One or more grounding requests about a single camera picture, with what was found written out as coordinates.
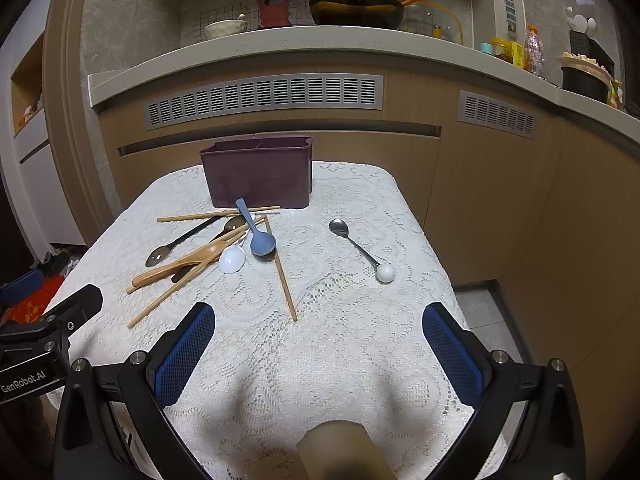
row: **red cloth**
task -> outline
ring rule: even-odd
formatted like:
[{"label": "red cloth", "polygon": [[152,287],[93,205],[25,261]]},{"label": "red cloth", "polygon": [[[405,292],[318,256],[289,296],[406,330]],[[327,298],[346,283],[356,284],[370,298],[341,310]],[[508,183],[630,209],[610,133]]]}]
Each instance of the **red cloth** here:
[{"label": "red cloth", "polygon": [[291,0],[270,0],[269,5],[265,0],[258,0],[260,12],[260,26],[262,28],[289,27],[289,2]]},{"label": "red cloth", "polygon": [[65,279],[63,276],[45,278],[44,285],[40,290],[36,290],[28,298],[25,298],[9,311],[9,319],[18,323],[32,323],[36,321],[44,312],[49,302],[56,295],[56,292]]}]

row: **purple utensil holder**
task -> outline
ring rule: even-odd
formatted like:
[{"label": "purple utensil holder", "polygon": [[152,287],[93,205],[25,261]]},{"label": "purple utensil holder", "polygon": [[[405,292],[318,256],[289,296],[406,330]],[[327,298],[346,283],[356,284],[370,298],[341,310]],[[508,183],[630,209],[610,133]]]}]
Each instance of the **purple utensil holder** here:
[{"label": "purple utensil holder", "polygon": [[302,209],[311,193],[313,137],[217,140],[200,152],[214,207]]}]

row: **blue plastic spoon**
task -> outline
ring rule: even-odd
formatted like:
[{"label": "blue plastic spoon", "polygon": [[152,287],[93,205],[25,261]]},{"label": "blue plastic spoon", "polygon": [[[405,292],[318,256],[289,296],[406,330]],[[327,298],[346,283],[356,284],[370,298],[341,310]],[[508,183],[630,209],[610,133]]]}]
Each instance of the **blue plastic spoon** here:
[{"label": "blue plastic spoon", "polygon": [[254,237],[251,240],[251,252],[256,256],[266,256],[276,248],[276,238],[270,233],[260,231],[255,226],[254,219],[251,218],[251,214],[244,203],[244,198],[236,200],[236,205],[254,233]]}]

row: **metal spoon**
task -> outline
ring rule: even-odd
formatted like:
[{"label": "metal spoon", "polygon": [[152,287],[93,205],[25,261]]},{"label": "metal spoon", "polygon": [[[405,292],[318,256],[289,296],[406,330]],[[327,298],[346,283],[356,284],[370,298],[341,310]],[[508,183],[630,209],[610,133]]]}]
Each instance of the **metal spoon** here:
[{"label": "metal spoon", "polygon": [[205,220],[203,223],[201,223],[199,225],[196,225],[196,227],[194,227],[191,231],[188,231],[187,233],[183,234],[182,236],[176,238],[170,244],[162,245],[162,246],[158,247],[146,259],[145,265],[147,267],[155,267],[162,260],[164,260],[169,255],[169,253],[171,253],[171,251],[173,250],[173,248],[176,245],[181,244],[187,238],[190,238],[191,236],[193,236],[197,232],[199,232],[202,229],[204,229],[206,226],[213,224],[213,222],[215,222],[219,218],[220,218],[219,216],[214,216],[213,218],[209,218],[208,220]]},{"label": "metal spoon", "polygon": [[256,256],[266,256],[271,253],[276,248],[276,238],[271,233],[260,231],[255,226],[254,220],[251,218],[251,214],[244,203],[244,198],[236,200],[236,206],[254,233],[254,237],[251,239],[251,252]]},{"label": "metal spoon", "polygon": [[[244,224],[246,224],[246,222],[244,221],[244,217],[243,216],[234,216],[234,217],[230,218],[229,220],[226,221],[226,224],[222,228],[222,231],[220,231],[216,236],[214,236],[211,241],[217,240],[223,234],[230,233],[234,229],[242,227]],[[174,282],[174,283],[178,283],[182,279],[182,277],[187,272],[189,272],[193,267],[195,267],[195,265],[186,265],[184,267],[181,267],[178,270],[178,272],[176,272],[173,275],[173,277],[171,278],[171,281]]]},{"label": "metal spoon", "polygon": [[364,254],[364,257],[369,261],[371,265],[373,265],[374,269],[378,268],[380,263],[377,262],[373,256],[367,253],[367,251],[365,251],[362,247],[360,247],[356,242],[354,242],[353,240],[351,240],[351,238],[349,238],[349,226],[347,225],[347,222],[339,218],[336,218],[329,222],[329,229],[331,230],[332,233],[337,234],[342,238],[347,238],[348,241],[350,241],[353,245],[355,245],[358,248],[358,250],[362,254]]}]

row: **metal vent grille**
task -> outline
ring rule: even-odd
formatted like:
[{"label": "metal vent grille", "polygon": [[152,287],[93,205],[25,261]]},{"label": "metal vent grille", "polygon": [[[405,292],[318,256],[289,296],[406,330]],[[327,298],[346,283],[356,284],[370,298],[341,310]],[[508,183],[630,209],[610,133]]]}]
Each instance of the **metal vent grille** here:
[{"label": "metal vent grille", "polygon": [[516,20],[516,1],[504,0],[504,10],[507,16],[507,30],[509,32],[517,32],[518,24]]},{"label": "metal vent grille", "polygon": [[480,94],[460,92],[458,120],[533,139],[536,118],[526,110]]},{"label": "metal vent grille", "polygon": [[370,108],[382,110],[384,77],[303,73],[252,77],[193,88],[145,104],[149,130],[256,110]]}]

